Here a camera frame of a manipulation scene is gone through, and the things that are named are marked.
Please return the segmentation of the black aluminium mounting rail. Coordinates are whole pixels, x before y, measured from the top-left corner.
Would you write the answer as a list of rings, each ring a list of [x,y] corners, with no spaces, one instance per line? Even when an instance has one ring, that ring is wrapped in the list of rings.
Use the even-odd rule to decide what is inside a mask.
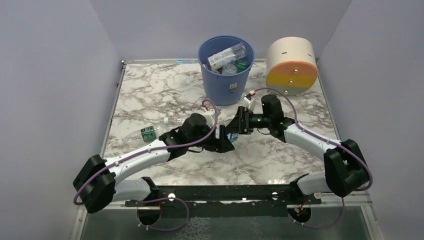
[[[332,193],[302,195],[292,184],[272,185],[156,185],[149,177],[102,183],[81,195],[90,214],[113,203],[135,209],[138,219],[152,227],[160,219],[287,217],[310,223],[315,207],[342,207],[367,203],[363,193],[344,199]]]

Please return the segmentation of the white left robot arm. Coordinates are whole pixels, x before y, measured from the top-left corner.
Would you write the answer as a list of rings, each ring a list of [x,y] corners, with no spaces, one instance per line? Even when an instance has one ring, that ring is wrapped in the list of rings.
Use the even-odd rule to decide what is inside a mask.
[[[190,147],[226,153],[235,149],[225,126],[208,126],[206,118],[193,113],[181,126],[163,133],[147,145],[118,157],[91,156],[72,182],[77,191],[73,202],[93,214],[115,201],[146,199],[151,188],[146,180],[127,181],[131,175],[185,155]]]

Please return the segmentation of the clear bottle white cap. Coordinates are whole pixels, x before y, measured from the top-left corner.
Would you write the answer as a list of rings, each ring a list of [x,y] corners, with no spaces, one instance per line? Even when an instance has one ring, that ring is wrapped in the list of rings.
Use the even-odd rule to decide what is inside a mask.
[[[187,119],[187,117],[165,117],[163,119],[163,122],[166,125],[170,125],[170,126],[181,126],[184,124],[185,120]]]

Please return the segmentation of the blue plastic bin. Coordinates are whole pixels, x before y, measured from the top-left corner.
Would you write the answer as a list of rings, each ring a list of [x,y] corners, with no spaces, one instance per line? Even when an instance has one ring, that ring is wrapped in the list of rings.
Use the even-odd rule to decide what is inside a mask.
[[[206,67],[208,57],[239,43],[243,43],[246,47],[246,58],[249,61],[247,69],[240,73],[223,75],[215,73]],[[244,39],[236,36],[219,35],[202,43],[197,52],[197,60],[200,64],[203,89],[207,98],[217,106],[228,106],[239,101],[245,90],[255,58],[255,51],[252,46]]]

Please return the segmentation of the upright-lying bottle blue white label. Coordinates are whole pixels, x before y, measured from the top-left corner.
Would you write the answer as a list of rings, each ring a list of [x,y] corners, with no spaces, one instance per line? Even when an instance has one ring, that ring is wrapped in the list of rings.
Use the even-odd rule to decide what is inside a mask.
[[[226,48],[221,52],[215,53],[208,57],[207,65],[210,67],[210,70],[215,71],[246,56],[246,46],[240,42],[239,44]]]

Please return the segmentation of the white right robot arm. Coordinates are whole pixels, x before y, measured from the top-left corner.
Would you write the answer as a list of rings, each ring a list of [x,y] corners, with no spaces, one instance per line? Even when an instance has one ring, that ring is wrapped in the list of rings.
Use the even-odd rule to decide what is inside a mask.
[[[371,182],[358,144],[348,139],[338,141],[309,131],[286,117],[276,95],[261,98],[262,113],[239,106],[234,118],[225,126],[226,133],[249,135],[254,129],[268,129],[270,135],[283,143],[309,152],[324,163],[324,171],[306,174],[290,183],[297,195],[333,193],[341,198]]]

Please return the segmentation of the clear bottle dark green label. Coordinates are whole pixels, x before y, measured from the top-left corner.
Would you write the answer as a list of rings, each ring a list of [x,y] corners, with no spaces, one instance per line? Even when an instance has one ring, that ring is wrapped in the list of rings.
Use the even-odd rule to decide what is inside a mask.
[[[130,147],[142,147],[158,139],[167,131],[164,125],[150,125],[129,133],[120,140],[120,144]]]

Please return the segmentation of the clear bottle white green label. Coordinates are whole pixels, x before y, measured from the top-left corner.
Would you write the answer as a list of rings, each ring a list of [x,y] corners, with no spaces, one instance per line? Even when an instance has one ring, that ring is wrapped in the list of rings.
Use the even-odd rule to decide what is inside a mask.
[[[222,67],[221,74],[225,76],[235,75],[238,73],[238,68],[234,63],[227,63]]]

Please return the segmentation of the green floral label bottle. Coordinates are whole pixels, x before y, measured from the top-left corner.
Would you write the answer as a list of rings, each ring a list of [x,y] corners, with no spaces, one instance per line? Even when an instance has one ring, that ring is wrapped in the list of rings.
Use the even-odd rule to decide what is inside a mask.
[[[250,66],[251,62],[246,58],[240,58],[235,62],[235,66],[237,68],[237,72],[241,73],[246,70]]]

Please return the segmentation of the round pastel drawer cabinet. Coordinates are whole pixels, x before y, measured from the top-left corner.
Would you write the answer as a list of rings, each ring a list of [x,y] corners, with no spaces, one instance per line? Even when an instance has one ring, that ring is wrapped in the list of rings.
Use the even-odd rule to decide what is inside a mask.
[[[266,86],[287,96],[309,90],[318,78],[312,43],[302,37],[283,37],[266,54]]]

